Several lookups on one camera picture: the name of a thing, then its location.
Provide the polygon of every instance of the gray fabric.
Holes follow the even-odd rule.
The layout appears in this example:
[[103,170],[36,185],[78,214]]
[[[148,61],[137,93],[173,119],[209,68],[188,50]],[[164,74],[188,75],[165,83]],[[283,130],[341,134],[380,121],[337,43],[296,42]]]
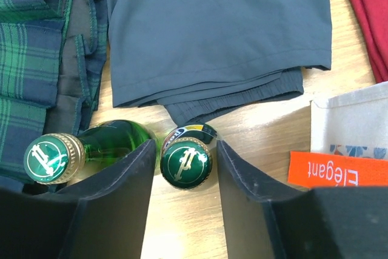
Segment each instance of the gray fabric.
[[331,66],[329,0],[107,1],[114,107],[209,120],[282,91],[285,69]]
[[301,69],[297,68],[286,70],[279,79],[259,87],[216,98],[171,104],[166,109],[177,125],[187,122],[206,123],[254,101],[279,101],[302,94],[303,76]]

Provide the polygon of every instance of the orange label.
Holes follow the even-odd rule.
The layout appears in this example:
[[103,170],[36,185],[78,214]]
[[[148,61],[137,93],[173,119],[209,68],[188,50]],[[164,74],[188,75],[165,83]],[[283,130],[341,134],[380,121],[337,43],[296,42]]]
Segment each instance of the orange label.
[[288,182],[308,188],[388,186],[388,161],[291,151]]

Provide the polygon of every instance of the folded clothing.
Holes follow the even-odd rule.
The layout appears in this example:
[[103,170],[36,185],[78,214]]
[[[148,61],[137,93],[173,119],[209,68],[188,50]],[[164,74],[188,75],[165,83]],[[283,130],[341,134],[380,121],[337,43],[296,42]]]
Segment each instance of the folded clothing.
[[206,123],[254,101],[291,99],[303,94],[303,76],[300,68],[282,72],[280,78],[242,92],[213,98],[166,105],[177,125],[189,122]]
[[350,0],[376,82],[388,81],[388,0]]
[[[108,0],[108,10],[114,107],[216,107],[286,69],[331,66],[329,0]],[[192,104],[169,112],[181,106]]]
[[34,139],[89,127],[106,60],[107,7],[106,0],[9,3],[0,1],[0,175],[31,183],[23,158]]

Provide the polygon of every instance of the bottle label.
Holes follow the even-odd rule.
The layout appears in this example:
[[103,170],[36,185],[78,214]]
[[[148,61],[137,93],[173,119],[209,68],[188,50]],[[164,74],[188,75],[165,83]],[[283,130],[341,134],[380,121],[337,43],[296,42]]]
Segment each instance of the bottle label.
[[167,138],[164,140],[162,148],[161,148],[161,151],[164,152],[166,150],[166,148],[168,148],[169,145],[172,142],[174,142],[174,140],[176,140],[176,139],[178,139],[180,137],[184,137],[185,133],[188,132],[188,131],[191,131],[191,130],[205,132],[205,133],[209,134],[213,138],[217,137],[216,131],[212,127],[210,127],[210,126],[208,126],[206,124],[188,124],[188,125],[186,125],[184,127],[179,127],[177,129],[173,130],[167,136]]
[[309,152],[291,152],[288,182],[299,186],[387,186],[388,161]]

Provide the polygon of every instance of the white paper bag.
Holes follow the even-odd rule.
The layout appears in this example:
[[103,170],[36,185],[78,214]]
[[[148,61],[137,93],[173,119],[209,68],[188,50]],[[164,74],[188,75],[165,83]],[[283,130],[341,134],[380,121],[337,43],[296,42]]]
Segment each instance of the white paper bag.
[[311,152],[388,160],[388,82],[311,103]]

